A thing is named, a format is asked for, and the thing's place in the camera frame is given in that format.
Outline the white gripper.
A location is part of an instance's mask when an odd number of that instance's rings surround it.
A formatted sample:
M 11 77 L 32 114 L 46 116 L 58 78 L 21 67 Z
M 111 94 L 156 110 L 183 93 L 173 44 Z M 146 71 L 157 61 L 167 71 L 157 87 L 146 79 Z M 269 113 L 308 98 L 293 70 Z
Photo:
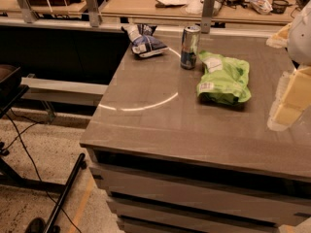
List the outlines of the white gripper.
M 287 47 L 291 60 L 311 65 L 311 1 L 288 23 L 266 40 L 270 47 Z M 267 126 L 273 131 L 291 127 L 311 105 L 311 67 L 284 72 L 278 82 Z

